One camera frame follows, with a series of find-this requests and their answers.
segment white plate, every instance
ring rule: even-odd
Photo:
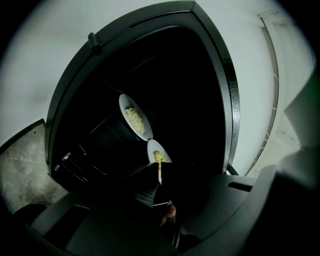
[[[124,117],[124,119],[126,120],[126,122],[128,123],[128,125],[130,126],[130,128],[134,131],[134,133],[136,135],[138,135],[141,139],[143,139],[144,141],[148,141],[149,139],[152,139],[154,137],[154,134],[152,133],[152,129],[150,126],[150,123],[145,115],[145,113],[141,110],[141,108],[138,106],[138,104],[132,99],[130,98],[128,95],[126,94],[121,94],[119,97],[119,106],[120,106],[120,110],[121,113]],[[132,125],[132,123],[130,122],[127,114],[126,114],[126,109],[127,108],[135,108],[139,111],[140,115],[143,118],[144,121],[144,134],[141,134],[140,132],[138,132],[135,127]]]
[[[148,153],[148,158],[149,158],[149,162],[150,163],[155,163],[156,162],[155,156],[154,156],[154,151],[161,152],[162,154],[164,154],[166,159],[168,159],[169,163],[172,163],[172,161],[171,161],[170,157],[168,156],[167,152],[165,151],[165,149],[156,140],[150,139],[148,141],[147,146],[146,146],[146,150],[147,150],[147,153]],[[158,173],[158,177],[159,177],[160,184],[162,184],[162,179],[161,179],[160,173]]]

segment floor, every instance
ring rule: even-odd
[[[42,124],[0,155],[0,191],[11,213],[29,204],[52,204],[68,193],[48,175]]]

